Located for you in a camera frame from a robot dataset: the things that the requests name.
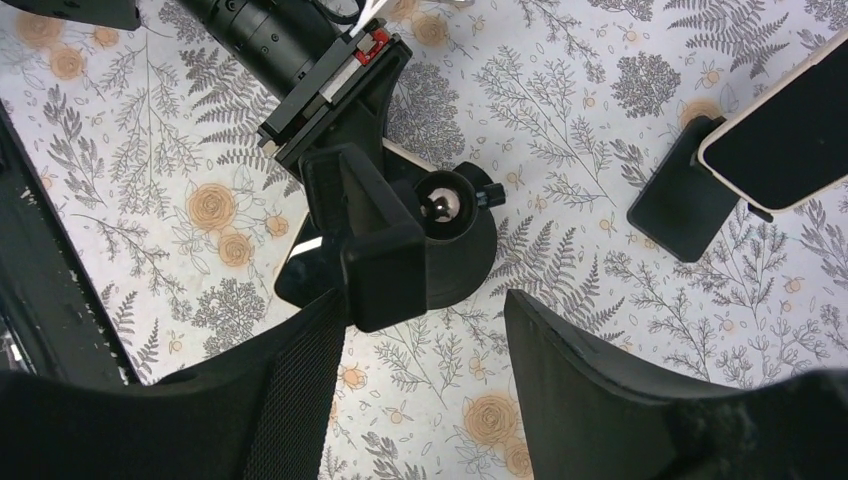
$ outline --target mounting plate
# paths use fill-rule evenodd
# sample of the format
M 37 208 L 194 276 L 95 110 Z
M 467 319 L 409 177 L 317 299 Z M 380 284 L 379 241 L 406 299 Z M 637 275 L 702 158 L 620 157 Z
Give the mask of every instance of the mounting plate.
M 704 138 L 724 118 L 700 116 L 683 129 L 627 211 L 627 221 L 682 262 L 697 262 L 739 196 L 695 160 Z

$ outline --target black equipment edge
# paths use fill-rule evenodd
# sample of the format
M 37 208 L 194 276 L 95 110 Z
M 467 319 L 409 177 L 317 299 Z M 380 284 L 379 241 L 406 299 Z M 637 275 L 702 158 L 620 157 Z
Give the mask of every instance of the black equipment edge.
M 129 356 L 2 105 L 0 149 L 0 317 L 40 376 L 89 388 L 137 383 Z

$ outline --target camera lens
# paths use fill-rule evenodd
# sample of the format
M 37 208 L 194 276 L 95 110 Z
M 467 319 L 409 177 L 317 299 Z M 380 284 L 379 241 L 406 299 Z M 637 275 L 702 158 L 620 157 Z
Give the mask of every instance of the camera lens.
M 284 98 L 339 30 L 310 0 L 181 0 L 274 96 Z

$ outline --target floral tablecloth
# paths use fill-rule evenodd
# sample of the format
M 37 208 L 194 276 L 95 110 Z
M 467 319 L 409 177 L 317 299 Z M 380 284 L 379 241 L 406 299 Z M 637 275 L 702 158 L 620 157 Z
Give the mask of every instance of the floral tablecloth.
M 132 33 L 0 8 L 0 96 L 152 383 L 295 311 L 271 286 L 306 206 L 255 146 L 276 100 L 173 0 L 139 7 Z M 625 220 L 681 126 L 846 26 L 845 0 L 402 0 L 389 27 L 415 58 L 389 137 L 504 183 L 500 254 L 467 301 L 350 332 L 321 478 L 532 476 L 507 288 L 712 382 L 848 365 L 848 186 L 771 225 L 737 208 L 697 264 Z

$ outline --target black phone screen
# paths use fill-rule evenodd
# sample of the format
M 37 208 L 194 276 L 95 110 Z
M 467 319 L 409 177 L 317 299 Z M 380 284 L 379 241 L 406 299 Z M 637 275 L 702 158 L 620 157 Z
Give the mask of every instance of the black phone screen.
M 769 210 L 848 175 L 848 42 L 784 86 L 703 152 L 702 161 Z

